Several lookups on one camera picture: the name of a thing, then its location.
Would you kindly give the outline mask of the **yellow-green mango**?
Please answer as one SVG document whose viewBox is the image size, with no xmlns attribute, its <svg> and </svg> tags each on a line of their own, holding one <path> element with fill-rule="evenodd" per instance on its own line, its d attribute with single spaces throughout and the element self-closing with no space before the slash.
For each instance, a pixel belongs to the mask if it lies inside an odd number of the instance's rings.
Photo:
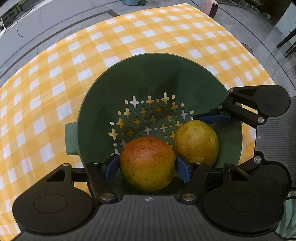
<svg viewBox="0 0 296 241">
<path fill-rule="evenodd" d="M 191 120 L 175 132 L 173 150 L 191 163 L 214 166 L 219 153 L 219 141 L 215 130 L 200 120 Z"/>
</svg>

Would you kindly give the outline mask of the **red-green mango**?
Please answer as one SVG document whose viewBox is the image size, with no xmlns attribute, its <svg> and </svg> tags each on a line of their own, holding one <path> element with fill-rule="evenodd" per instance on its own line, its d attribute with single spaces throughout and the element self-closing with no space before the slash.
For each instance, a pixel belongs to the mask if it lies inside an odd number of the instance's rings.
<svg viewBox="0 0 296 241">
<path fill-rule="evenodd" d="M 175 160 L 169 144 L 155 137 L 132 140 L 119 155 L 120 170 L 126 181 L 147 192 L 161 190 L 171 183 Z"/>
</svg>

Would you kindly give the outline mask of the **yellow checkered tablecloth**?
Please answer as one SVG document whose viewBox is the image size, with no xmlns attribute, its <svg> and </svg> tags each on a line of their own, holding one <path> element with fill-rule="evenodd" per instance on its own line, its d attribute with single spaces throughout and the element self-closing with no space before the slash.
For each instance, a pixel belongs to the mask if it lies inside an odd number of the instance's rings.
<svg viewBox="0 0 296 241">
<path fill-rule="evenodd" d="M 96 22 L 32 57 L 1 87 L 1 240 L 20 232 L 15 199 L 64 162 L 65 125 L 108 67 L 127 57 L 164 52 L 204 66 L 226 88 L 273 84 L 247 49 L 189 4 L 135 11 Z"/>
</svg>

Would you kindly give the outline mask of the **pink space heater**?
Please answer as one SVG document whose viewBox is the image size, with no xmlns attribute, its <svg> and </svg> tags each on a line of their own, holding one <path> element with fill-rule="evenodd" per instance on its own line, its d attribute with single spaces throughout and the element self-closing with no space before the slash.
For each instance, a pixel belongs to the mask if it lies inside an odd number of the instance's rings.
<svg viewBox="0 0 296 241">
<path fill-rule="evenodd" d="M 201 6 L 201 11 L 214 18 L 218 10 L 218 3 L 215 0 L 204 0 Z"/>
</svg>

